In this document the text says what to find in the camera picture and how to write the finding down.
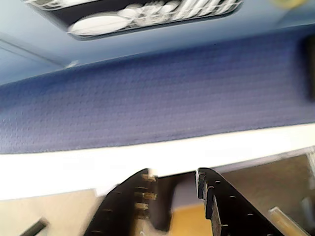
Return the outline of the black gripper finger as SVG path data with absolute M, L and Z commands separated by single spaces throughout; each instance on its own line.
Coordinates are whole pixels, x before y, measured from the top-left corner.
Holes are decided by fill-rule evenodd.
M 210 168 L 196 172 L 198 198 L 203 199 L 205 218 L 214 236 L 281 236 L 230 182 Z
M 149 202 L 157 198 L 157 180 L 142 169 L 111 190 L 92 217 L 85 236 L 131 236 L 136 219 L 147 219 Z

